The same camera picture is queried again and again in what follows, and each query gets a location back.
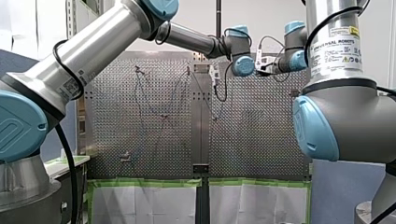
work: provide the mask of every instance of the white wall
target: white wall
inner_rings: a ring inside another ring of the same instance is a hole
[[[391,56],[395,53],[392,36],[396,30],[393,9],[393,0],[371,1],[360,19],[364,74],[384,87],[391,84],[395,64]]]
[[[105,7],[111,6],[114,0],[105,0]],[[289,21],[305,21],[305,7],[300,0],[223,0],[222,29],[238,24],[248,26],[253,38],[252,50],[255,51],[263,35],[272,35],[283,41],[284,26]],[[394,61],[390,54],[392,43],[393,0],[371,1],[370,6],[361,16],[361,47],[364,61],[364,72],[387,87],[393,82]],[[216,33],[215,0],[180,0],[180,8],[172,19],[186,27],[204,34]],[[280,47],[266,40],[264,51],[278,52]],[[164,44],[157,46],[153,42],[137,40],[127,50],[184,50]]]

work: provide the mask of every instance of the label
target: label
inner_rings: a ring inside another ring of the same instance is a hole
[[[87,74],[83,70],[79,70],[77,73],[77,77],[79,78],[79,80],[81,80],[82,85],[86,86],[86,85],[88,85],[88,83],[90,83],[96,77],[96,73],[93,72],[93,73]],[[67,80],[56,91],[65,100],[69,101],[74,96],[76,96],[79,91],[83,91],[83,90],[79,90],[77,82],[72,77],[70,77],[70,79]]]
[[[73,78],[70,78],[56,91],[68,101],[78,93],[78,84]]]
[[[330,36],[338,36],[338,35],[354,35],[359,37],[359,29],[354,26],[343,26],[343,27],[336,27],[330,29]]]
[[[83,70],[79,70],[78,77],[82,81],[82,84],[84,86],[86,86],[88,83],[90,83],[96,77],[96,73],[92,72],[90,74],[87,74]]]
[[[358,36],[338,35],[311,47],[311,75],[329,75],[338,69],[362,72],[361,43]]]

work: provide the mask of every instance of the black cable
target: black cable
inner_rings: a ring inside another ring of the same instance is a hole
[[[249,45],[251,46],[253,44],[253,40],[251,39],[250,35],[248,35],[246,32],[243,32],[243,31],[240,31],[240,30],[237,30],[237,29],[234,29],[234,28],[227,28],[227,29],[224,30],[224,35],[225,36],[227,36],[227,31],[234,31],[234,32],[237,32],[239,34],[245,35],[248,38]]]
[[[66,42],[67,42],[67,40],[59,41],[55,46],[53,46],[52,53],[53,53],[53,56],[55,57],[56,62],[64,69],[64,71],[66,71],[69,74],[70,77],[72,77],[76,81],[76,83],[78,85],[79,94],[72,100],[77,100],[79,97],[81,97],[84,94],[84,85],[82,85],[81,80],[76,76],[76,74],[74,74],[72,72],[72,70],[70,70],[70,68],[68,68],[66,65],[64,65],[64,63],[62,63],[61,57],[59,57],[59,54],[58,54],[59,46],[61,46],[62,44],[66,43]]]
[[[389,216],[396,210],[396,203],[391,205],[387,210],[385,210],[383,213],[381,213],[378,217],[376,217],[370,224],[378,224],[380,221],[382,221],[385,217]]]
[[[363,12],[366,10],[366,8],[369,6],[371,0],[367,0],[366,5],[364,5],[363,7],[363,11],[361,13],[359,13],[359,16],[361,14],[363,14]],[[304,6],[306,5],[305,0],[301,0],[301,2],[304,4]]]
[[[228,70],[230,69],[230,67],[233,65],[233,63],[228,64],[227,68],[225,69],[225,75],[224,75],[224,99],[221,99],[219,97],[219,93],[218,93],[218,87],[214,86],[213,89],[215,91],[215,95],[218,98],[218,100],[220,102],[226,102],[227,101],[227,74],[228,74]]]
[[[61,140],[62,147],[64,148],[64,153],[66,154],[67,163],[69,164],[70,170],[70,180],[72,182],[72,218],[71,224],[77,224],[78,219],[78,183],[77,183],[77,172],[76,166],[74,164],[72,150],[70,149],[69,143],[67,142],[67,138],[64,135],[64,130],[61,125],[58,124],[55,127],[56,133]]]
[[[384,92],[387,92],[387,93],[389,93],[391,95],[396,96],[396,91],[393,91],[393,90],[390,90],[390,89],[387,89],[387,88],[383,88],[383,87],[376,87],[376,89],[378,91],[384,91]]]
[[[311,32],[311,34],[309,35],[308,39],[306,40],[306,44],[304,47],[304,59],[305,59],[305,63],[309,64],[309,60],[308,60],[308,51],[311,47],[312,41],[314,41],[315,36],[319,33],[319,31],[325,27],[329,21],[331,21],[332,19],[348,13],[348,12],[359,12],[361,13],[364,9],[362,7],[347,7],[344,8],[340,11],[334,12],[332,15],[328,16],[324,21],[322,21],[317,27],[315,27],[315,29]]]
[[[282,83],[282,82],[287,81],[287,80],[289,79],[289,77],[290,77],[290,73],[288,73],[288,75],[287,75],[285,78],[283,78],[283,79],[277,79],[276,76],[273,76],[274,80],[275,80],[276,82],[278,82],[278,83]]]
[[[361,13],[359,14],[359,16],[361,14],[363,14],[363,12],[366,10],[366,8],[369,6],[371,0],[367,0],[366,5],[364,5],[363,10],[361,11]]]

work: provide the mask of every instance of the perforated metal panel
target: perforated metal panel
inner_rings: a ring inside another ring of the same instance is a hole
[[[128,52],[93,82],[90,178],[191,178],[191,60]]]
[[[212,92],[206,110],[204,97],[198,98],[200,89],[209,94],[210,78],[196,74],[204,85],[197,87],[186,74],[195,63],[190,53],[128,52],[92,83],[86,90],[87,146],[94,151],[90,178],[192,178],[193,163],[208,161],[214,177],[308,179],[309,159],[295,140],[290,96],[305,84],[305,73],[277,83],[230,72],[227,102]],[[219,64],[222,74],[227,64]],[[136,66],[145,73],[140,79]]]
[[[224,73],[227,63],[219,65]],[[210,175],[309,178],[309,159],[294,136],[290,96],[304,84],[305,72],[292,73],[283,83],[272,77],[228,76],[227,102],[213,97],[219,118],[211,122]],[[222,85],[219,94],[223,97]]]

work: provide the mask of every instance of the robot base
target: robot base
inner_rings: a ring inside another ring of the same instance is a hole
[[[372,221],[372,203],[360,203],[355,209],[355,224],[370,224]],[[388,216],[381,224],[394,224],[396,223],[396,216]]]
[[[61,183],[52,181],[44,195],[0,206],[2,224],[59,224],[62,221]]]

